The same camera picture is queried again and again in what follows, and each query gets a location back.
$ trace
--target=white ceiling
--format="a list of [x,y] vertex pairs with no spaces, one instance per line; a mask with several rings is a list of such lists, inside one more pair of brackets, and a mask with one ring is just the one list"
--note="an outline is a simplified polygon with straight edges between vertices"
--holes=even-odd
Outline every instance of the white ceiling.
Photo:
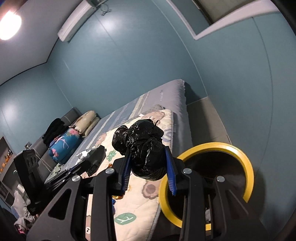
[[28,0],[17,12],[22,25],[15,36],[0,40],[0,85],[45,63],[61,26],[82,0]]

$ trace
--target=white air conditioner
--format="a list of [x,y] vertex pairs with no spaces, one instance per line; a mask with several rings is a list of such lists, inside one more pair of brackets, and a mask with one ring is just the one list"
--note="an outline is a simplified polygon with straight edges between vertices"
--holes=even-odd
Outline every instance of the white air conditioner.
[[69,41],[80,26],[87,18],[96,10],[96,7],[90,5],[86,0],[83,0],[77,8],[71,13],[66,22],[63,24],[57,35],[60,40]]

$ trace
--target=silver bolt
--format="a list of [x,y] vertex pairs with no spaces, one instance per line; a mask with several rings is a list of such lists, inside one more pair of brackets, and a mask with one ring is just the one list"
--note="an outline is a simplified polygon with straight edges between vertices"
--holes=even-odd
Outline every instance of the silver bolt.
[[105,170],[105,173],[107,173],[107,174],[112,174],[113,172],[114,172],[114,169],[113,168],[107,168]]
[[183,173],[190,174],[190,173],[192,173],[192,170],[190,168],[184,168]]
[[77,182],[79,180],[80,180],[80,176],[78,176],[78,175],[75,175],[72,177],[72,181],[74,181],[74,182]]
[[222,176],[217,176],[217,181],[220,182],[220,183],[222,183],[222,182],[225,181],[225,178],[222,177]]

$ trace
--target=bright lamp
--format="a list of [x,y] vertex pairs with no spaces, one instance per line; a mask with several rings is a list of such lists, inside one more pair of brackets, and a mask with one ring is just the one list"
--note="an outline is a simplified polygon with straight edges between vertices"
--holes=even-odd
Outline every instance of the bright lamp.
[[0,21],[0,39],[10,39],[20,29],[21,23],[22,19],[19,15],[8,11]]

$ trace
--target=black trash bag liner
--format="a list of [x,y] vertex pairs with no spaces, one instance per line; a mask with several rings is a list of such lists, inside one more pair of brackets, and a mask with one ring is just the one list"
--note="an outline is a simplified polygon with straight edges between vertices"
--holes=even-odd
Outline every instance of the black trash bag liner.
[[131,154],[131,170],[134,175],[156,181],[166,174],[163,131],[150,119],[138,120],[130,128],[120,126],[114,133],[112,146],[125,155]]

